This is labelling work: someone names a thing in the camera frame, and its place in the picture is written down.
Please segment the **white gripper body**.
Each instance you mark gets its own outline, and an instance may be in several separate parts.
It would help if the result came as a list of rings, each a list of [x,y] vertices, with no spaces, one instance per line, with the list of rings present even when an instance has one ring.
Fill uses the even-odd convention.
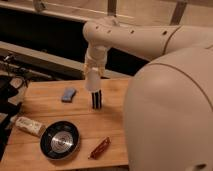
[[[85,66],[85,87],[89,92],[98,92],[101,89],[101,76],[97,67]]]

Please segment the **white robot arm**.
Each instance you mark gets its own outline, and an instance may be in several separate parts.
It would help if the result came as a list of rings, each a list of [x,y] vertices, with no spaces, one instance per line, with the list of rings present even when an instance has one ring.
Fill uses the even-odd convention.
[[[130,171],[213,171],[213,27],[83,26],[87,89],[100,89],[107,51],[148,63],[129,82],[123,123]]]

